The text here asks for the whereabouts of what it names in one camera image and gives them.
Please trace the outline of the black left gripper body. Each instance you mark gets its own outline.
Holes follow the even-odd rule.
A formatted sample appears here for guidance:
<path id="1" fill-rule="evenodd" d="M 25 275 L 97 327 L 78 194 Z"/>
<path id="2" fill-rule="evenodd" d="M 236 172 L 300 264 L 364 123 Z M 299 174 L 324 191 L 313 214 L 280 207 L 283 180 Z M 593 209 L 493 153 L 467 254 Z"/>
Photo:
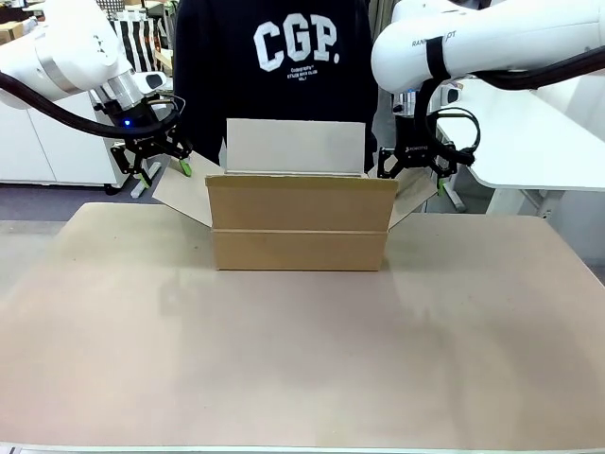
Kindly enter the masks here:
<path id="1" fill-rule="evenodd" d="M 104 140 L 111 152 L 178 152 L 179 101 L 173 96 L 144 96 L 136 105 L 123 109 L 117 100 L 95 102 L 97 120 L 128 130 Z"/>

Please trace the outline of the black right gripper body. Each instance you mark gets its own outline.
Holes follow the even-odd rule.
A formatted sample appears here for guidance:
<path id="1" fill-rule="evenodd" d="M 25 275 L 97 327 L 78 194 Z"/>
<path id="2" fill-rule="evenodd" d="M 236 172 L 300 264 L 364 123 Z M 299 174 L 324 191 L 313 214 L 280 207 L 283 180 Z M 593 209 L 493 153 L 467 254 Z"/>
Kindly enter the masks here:
<path id="1" fill-rule="evenodd" d="M 436 154 L 423 133 L 417 132 L 414 119 L 407 116 L 395 116 L 396 145 L 394 155 L 398 164 L 429 165 L 436 163 Z"/>

